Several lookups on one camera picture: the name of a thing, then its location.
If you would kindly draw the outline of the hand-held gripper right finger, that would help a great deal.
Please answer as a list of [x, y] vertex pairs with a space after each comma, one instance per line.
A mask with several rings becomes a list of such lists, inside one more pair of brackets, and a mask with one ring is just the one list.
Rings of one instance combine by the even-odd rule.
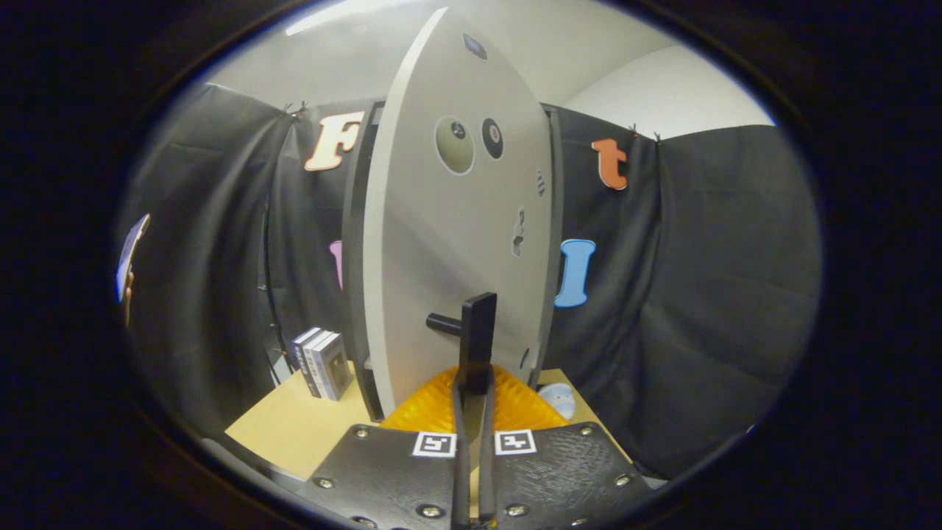
[[619, 526], [653, 495], [602, 425], [563, 425], [528, 386], [492, 368], [478, 482], [485, 527]]

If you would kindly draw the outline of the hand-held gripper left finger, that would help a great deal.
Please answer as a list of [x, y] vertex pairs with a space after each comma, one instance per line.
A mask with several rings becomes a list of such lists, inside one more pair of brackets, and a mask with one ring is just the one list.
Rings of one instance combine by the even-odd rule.
[[467, 529], [467, 441], [456, 368], [433, 376], [380, 425], [351, 425], [304, 485], [304, 499], [348, 526]]

